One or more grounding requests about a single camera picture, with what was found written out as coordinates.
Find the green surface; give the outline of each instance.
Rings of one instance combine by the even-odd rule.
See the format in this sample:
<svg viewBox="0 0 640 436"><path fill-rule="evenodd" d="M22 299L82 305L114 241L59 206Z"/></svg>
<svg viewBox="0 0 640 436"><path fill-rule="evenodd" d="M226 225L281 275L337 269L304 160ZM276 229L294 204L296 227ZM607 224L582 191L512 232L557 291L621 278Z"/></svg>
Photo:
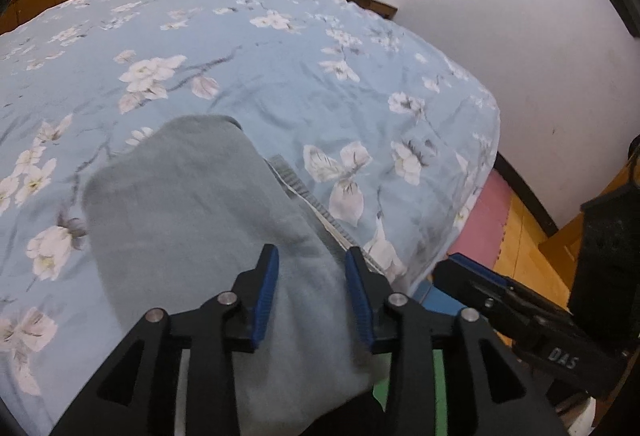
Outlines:
<svg viewBox="0 0 640 436"><path fill-rule="evenodd" d="M447 436L447 385L444 376L444 359L442 351L433 352L433 370L436 382L436 436ZM373 388L373 396L386 408L389 394L389 380L383 380Z"/></svg>

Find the metal screw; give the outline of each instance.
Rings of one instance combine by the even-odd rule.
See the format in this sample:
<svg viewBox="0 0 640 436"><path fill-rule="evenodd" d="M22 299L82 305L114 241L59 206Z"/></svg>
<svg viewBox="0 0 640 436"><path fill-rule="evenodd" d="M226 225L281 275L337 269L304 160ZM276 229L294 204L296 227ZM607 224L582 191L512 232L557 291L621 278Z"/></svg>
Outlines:
<svg viewBox="0 0 640 436"><path fill-rule="evenodd" d="M164 311L162 311L160 308L153 308L145 313L145 319L148 322L160 322L162 320L162 317L164 317Z"/></svg>
<svg viewBox="0 0 640 436"><path fill-rule="evenodd" d="M480 313L473 308L465 308L460 313L460 316L467 322L476 322L480 318Z"/></svg>
<svg viewBox="0 0 640 436"><path fill-rule="evenodd" d="M391 304L392 306L397 307L402 307L407 304L407 302L409 302L409 299L404 293L392 293L391 295L389 295L389 297L386 298L386 300L388 300L389 304Z"/></svg>
<svg viewBox="0 0 640 436"><path fill-rule="evenodd" d="M220 295L218 295L218 302L223 306L230 306L231 304L235 304L237 300L238 295L236 295L232 291L223 291Z"/></svg>

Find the blue gripper pad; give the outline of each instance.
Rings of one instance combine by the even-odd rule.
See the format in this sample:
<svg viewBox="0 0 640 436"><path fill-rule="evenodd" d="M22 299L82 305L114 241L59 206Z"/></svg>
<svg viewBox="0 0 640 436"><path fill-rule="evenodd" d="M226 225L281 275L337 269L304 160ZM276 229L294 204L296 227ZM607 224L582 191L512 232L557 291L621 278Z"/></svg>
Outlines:
<svg viewBox="0 0 640 436"><path fill-rule="evenodd" d="M251 333L251 343L255 350L260 346L260 343L264 340L264 336L267 333L269 314L271 313L271 305L273 305L273 294L275 293L276 282L278 281L279 266L280 257L278 255L278 249L273 247L253 311L254 329Z"/></svg>
<svg viewBox="0 0 640 436"><path fill-rule="evenodd" d="M487 279L494 283L497 286L506 287L507 281L506 279L492 270L489 270L487 267L482 266L479 262L474 261L473 259L469 259L466 255L462 255L461 253L454 253L449 256L449 259L458 263L460 266L467 268L468 270L476 273L476 275Z"/></svg>
<svg viewBox="0 0 640 436"><path fill-rule="evenodd" d="M351 305L353 306L353 313L356 317L356 327L358 329L358 336L363 344L365 344L369 350L373 347L373 313L369 306L369 300L358 272L356 262L353 260L353 256L350 252L347 252L345 258L345 275L347 278L347 289L349 296L351 297Z"/></svg>

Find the black baseboard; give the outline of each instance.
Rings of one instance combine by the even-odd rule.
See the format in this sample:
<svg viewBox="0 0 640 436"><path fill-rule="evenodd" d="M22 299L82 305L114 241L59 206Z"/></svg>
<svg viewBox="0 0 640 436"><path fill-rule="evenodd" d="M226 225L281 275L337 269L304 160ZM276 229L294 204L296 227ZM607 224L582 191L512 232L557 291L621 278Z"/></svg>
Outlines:
<svg viewBox="0 0 640 436"><path fill-rule="evenodd" d="M529 209L529 212L531 212L531 215L533 215L534 219L538 222L540 228L542 228L546 235L551 237L555 234L558 231L558 225L556 225L556 222L545 210L545 207L542 206L542 203L540 203L530 186L516 172L516 169L514 169L511 164L504 159L500 152L498 152L498 155L495 158L494 169L502 176L502 179L507 182L511 187L511 190L515 192L516 196L522 200L524 206Z"/></svg>

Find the blue object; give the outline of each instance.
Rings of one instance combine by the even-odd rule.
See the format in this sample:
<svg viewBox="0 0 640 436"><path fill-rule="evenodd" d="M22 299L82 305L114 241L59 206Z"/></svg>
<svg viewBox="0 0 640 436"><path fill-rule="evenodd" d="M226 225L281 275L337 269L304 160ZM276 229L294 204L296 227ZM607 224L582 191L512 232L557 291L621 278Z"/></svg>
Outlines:
<svg viewBox="0 0 640 436"><path fill-rule="evenodd" d="M501 287L507 286L507 280L504 277L501 277L494 271L489 270L485 266L482 266L479 262L476 262L473 259L469 259L468 257L466 257L465 255L462 255L461 253L455 253L453 255L450 255L449 259L454 262L457 262L460 266L463 266L468 270L471 270L472 272L476 273L482 278L487 279L487 281L494 283L496 286L501 286Z"/></svg>
<svg viewBox="0 0 640 436"><path fill-rule="evenodd" d="M418 286L414 299L429 311L447 315L457 315L462 308L465 308L462 302L456 301L450 295L438 290L429 281L424 281Z"/></svg>
<svg viewBox="0 0 640 436"><path fill-rule="evenodd" d="M271 305L273 305L273 294L278 281L278 269L280 267L280 257L276 247L271 251L267 271L264 274L258 300L254 308L254 330L251 334L251 342L254 349L258 349L260 343L264 340L267 333L267 324L269 323L269 314L271 313Z"/></svg>
<svg viewBox="0 0 640 436"><path fill-rule="evenodd" d="M347 288L351 305L356 317L356 328L363 344L371 350L373 346L373 313L369 306L369 300L362 284L362 278L358 272L353 256L347 252L345 258L345 275L347 278Z"/></svg>

